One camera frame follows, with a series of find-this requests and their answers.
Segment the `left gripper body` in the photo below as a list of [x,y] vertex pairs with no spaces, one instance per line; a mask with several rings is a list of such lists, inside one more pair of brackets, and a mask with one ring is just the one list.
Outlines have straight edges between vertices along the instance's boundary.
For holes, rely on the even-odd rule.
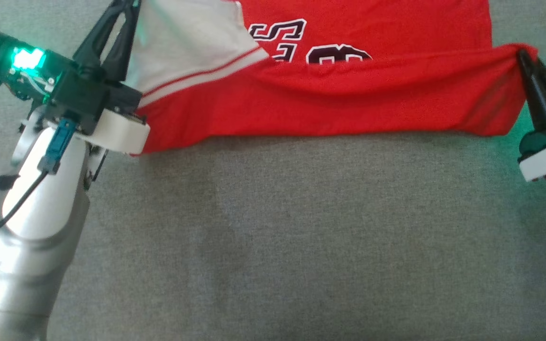
[[54,79],[47,100],[47,122],[61,119],[76,124],[76,134],[104,149],[125,154],[141,154],[150,126],[135,112],[142,93],[119,81],[104,79],[98,68],[80,74],[68,59],[47,60],[47,75]]

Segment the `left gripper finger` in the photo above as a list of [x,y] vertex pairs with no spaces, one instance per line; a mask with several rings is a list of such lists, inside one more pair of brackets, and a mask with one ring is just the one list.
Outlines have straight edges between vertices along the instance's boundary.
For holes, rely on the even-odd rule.
[[112,8],[112,2],[74,53],[73,60],[77,65],[104,65],[101,60],[102,52],[111,37],[115,24],[121,16],[119,15],[116,18],[116,11]]
[[112,2],[116,18],[123,15],[124,22],[104,61],[104,69],[110,81],[126,80],[141,6],[141,0],[115,0]]

